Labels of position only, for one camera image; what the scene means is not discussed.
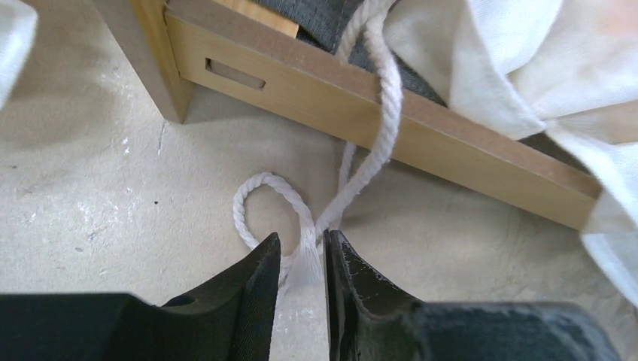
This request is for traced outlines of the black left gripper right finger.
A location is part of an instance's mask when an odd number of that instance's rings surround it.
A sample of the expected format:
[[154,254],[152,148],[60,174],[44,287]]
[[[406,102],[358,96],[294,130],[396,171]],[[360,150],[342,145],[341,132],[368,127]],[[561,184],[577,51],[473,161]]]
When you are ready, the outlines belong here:
[[332,360],[617,360],[603,328],[565,302],[425,302],[324,233]]

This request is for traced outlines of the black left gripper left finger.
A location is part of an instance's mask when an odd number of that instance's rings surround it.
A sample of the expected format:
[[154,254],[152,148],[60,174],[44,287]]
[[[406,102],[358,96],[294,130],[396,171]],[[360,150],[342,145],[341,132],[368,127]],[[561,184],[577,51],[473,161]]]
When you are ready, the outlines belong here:
[[161,306],[127,293],[4,294],[3,360],[267,360],[281,244]]

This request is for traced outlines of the wooden pet bed frame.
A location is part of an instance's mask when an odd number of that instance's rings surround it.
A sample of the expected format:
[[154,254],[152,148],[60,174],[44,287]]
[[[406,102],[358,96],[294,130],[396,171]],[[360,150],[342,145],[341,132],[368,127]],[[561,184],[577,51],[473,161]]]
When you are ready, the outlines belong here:
[[[378,79],[213,1],[97,1],[162,116],[182,123],[195,85],[371,147]],[[396,160],[573,229],[601,188],[590,175],[405,92]]]

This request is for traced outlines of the orange patterned white blanket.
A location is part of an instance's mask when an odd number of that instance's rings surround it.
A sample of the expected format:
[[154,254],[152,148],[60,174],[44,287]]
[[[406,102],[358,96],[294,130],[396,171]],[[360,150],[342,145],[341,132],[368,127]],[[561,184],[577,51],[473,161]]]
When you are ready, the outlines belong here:
[[389,160],[399,134],[402,60],[447,106],[516,141],[543,133],[580,161],[603,191],[582,242],[618,290],[637,301],[637,3],[635,1],[363,1],[335,52],[361,41],[380,77],[381,125],[370,154],[351,170],[345,145],[336,197],[319,218],[285,179],[256,174],[238,189],[235,227],[250,248],[248,193],[267,185],[299,215],[300,243],[280,285],[320,275],[319,234]]

